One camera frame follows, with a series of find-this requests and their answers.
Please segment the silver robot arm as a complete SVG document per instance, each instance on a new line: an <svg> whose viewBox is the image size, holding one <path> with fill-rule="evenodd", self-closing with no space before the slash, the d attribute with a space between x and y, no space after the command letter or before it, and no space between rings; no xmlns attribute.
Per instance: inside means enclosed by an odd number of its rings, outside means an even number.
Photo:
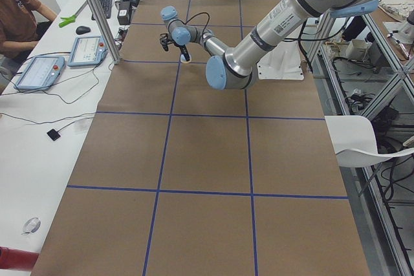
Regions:
<svg viewBox="0 0 414 276"><path fill-rule="evenodd" d="M257 80L257 64L290 33L310 17L329 11L332 17L361 16L376 10L379 0L281 0L235 47L229 47L207 28L185 25L175 7L164 7L160 16L167 33L160 35L164 50L180 48L181 58L190 60L188 43L198 43L210 55L206 80L210 87L247 89Z"/></svg>

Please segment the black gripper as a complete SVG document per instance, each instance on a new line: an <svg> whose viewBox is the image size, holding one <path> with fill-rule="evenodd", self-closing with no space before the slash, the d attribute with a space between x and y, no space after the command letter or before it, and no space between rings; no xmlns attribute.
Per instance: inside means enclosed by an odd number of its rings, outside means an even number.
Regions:
<svg viewBox="0 0 414 276"><path fill-rule="evenodd" d="M190 54L188 53L188 51L186 50L186 46L185 45L179 45L179 44L175 44L176 47L178 47L180 49L180 52L182 55L184 55L184 57L186 59L189 59Z"/></svg>

